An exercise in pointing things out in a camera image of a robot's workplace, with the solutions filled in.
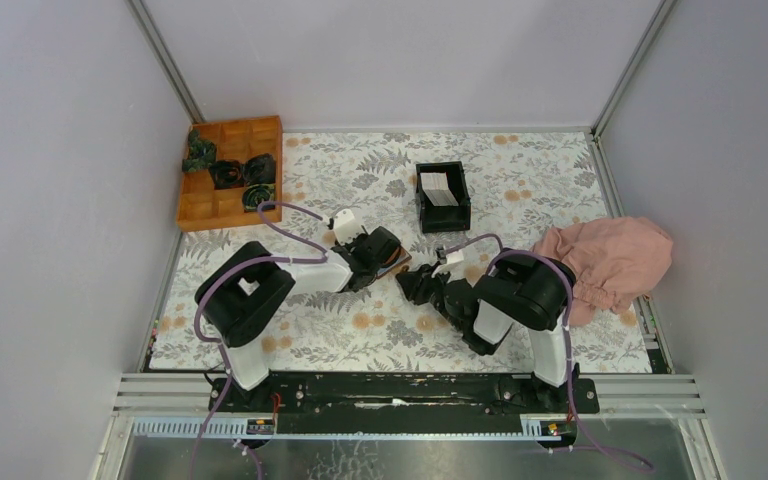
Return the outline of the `brown leather card holder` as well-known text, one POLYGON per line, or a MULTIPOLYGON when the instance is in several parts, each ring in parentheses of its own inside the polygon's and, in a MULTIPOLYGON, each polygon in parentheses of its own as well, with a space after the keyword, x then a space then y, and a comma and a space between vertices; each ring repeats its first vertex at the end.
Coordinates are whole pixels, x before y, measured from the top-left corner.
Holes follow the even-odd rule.
POLYGON ((397 253, 394 253, 381 267, 378 269, 375 279, 380 280, 394 270, 402 268, 405 264, 411 260, 411 254, 404 248, 400 247, 397 253))

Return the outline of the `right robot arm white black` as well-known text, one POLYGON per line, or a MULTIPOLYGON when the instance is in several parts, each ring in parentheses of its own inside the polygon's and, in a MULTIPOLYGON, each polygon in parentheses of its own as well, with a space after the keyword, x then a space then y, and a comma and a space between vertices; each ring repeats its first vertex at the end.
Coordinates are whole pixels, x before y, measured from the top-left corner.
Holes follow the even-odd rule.
POLYGON ((432 306, 478 355, 494 354, 514 325, 527 329, 535 402, 561 410, 574 393, 567 313, 575 275, 559 261, 504 249, 477 281, 454 280, 452 271, 463 261, 460 249, 441 249, 436 263, 403 270, 396 281, 408 302, 432 306))

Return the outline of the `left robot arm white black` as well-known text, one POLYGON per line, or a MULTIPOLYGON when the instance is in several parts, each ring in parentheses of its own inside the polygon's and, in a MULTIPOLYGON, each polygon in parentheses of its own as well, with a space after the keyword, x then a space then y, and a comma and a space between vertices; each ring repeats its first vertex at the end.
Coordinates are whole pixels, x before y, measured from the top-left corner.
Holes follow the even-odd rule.
POLYGON ((259 410, 269 401, 270 369, 259 337, 288 298, 355 293, 409 259, 401 241, 384 227, 318 250, 314 258, 280 257, 250 241, 196 290, 194 326, 205 319, 218 332, 234 382, 232 398, 245 410, 259 410))

